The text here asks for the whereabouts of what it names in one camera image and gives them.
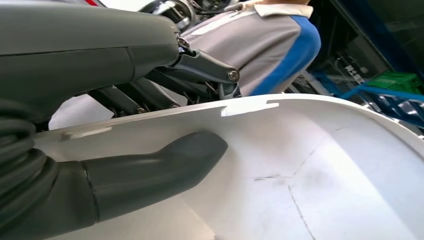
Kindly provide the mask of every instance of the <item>cable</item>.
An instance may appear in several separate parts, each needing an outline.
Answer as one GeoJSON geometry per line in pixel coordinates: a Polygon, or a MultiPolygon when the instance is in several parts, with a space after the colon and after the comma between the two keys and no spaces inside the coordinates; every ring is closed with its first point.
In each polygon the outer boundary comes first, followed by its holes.
{"type": "Polygon", "coordinates": [[[58,164],[34,147],[31,111],[0,99],[0,235],[48,195],[58,164]]]}

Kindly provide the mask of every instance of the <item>blue rack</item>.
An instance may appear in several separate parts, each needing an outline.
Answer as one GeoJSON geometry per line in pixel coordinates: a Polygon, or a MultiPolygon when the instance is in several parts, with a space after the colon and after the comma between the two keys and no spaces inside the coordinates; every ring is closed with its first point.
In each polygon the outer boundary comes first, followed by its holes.
{"type": "Polygon", "coordinates": [[[424,129],[424,96],[359,85],[339,98],[359,95],[376,112],[424,129]]]}

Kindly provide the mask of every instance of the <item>dark gray plastic part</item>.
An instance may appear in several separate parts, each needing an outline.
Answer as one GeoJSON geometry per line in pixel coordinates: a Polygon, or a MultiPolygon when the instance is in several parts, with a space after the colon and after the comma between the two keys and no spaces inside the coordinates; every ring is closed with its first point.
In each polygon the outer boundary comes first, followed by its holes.
{"type": "Polygon", "coordinates": [[[96,204],[83,165],[78,161],[58,165],[58,175],[45,200],[6,232],[0,232],[1,240],[42,240],[95,224],[96,204]]]}
{"type": "Polygon", "coordinates": [[[170,198],[196,186],[227,150],[218,135],[201,131],[183,136],[146,155],[85,160],[105,221],[170,198]]]}
{"type": "Polygon", "coordinates": [[[0,56],[176,45],[163,17],[61,2],[0,1],[0,56]]]}
{"type": "MultiPolygon", "coordinates": [[[[21,208],[30,203],[33,207],[25,213],[12,212],[18,217],[0,228],[0,239],[42,240],[170,198],[196,186],[227,147],[218,135],[201,131],[151,154],[54,163],[57,177],[52,185],[41,186],[50,191],[40,202],[26,198],[18,203],[21,208]]],[[[33,187],[31,182],[25,184],[33,187]]]]}

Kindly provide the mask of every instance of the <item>metal bolt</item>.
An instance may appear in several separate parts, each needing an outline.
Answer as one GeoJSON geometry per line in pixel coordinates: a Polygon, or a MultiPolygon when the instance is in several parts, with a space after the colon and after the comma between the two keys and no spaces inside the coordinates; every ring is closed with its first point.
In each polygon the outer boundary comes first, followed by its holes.
{"type": "Polygon", "coordinates": [[[137,113],[137,114],[144,114],[145,112],[147,112],[144,108],[142,108],[142,107],[137,107],[136,109],[135,109],[135,112],[137,113]]]}
{"type": "Polygon", "coordinates": [[[179,45],[181,45],[181,46],[183,46],[183,47],[186,47],[186,48],[190,48],[190,44],[189,44],[189,42],[188,41],[186,41],[184,38],[182,38],[182,37],[179,37],[179,38],[177,38],[176,39],[176,42],[179,44],[179,45]]]}
{"type": "Polygon", "coordinates": [[[234,82],[239,81],[240,78],[240,74],[239,71],[237,70],[231,70],[228,72],[228,78],[234,82]]]}

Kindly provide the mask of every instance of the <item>person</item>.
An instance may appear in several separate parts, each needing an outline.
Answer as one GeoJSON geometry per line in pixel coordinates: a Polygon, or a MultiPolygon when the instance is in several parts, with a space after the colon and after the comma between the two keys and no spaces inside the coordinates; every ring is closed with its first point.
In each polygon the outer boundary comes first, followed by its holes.
{"type": "Polygon", "coordinates": [[[244,97],[282,92],[321,48],[309,1],[247,1],[242,10],[221,13],[181,36],[192,49],[238,68],[244,97]]]}

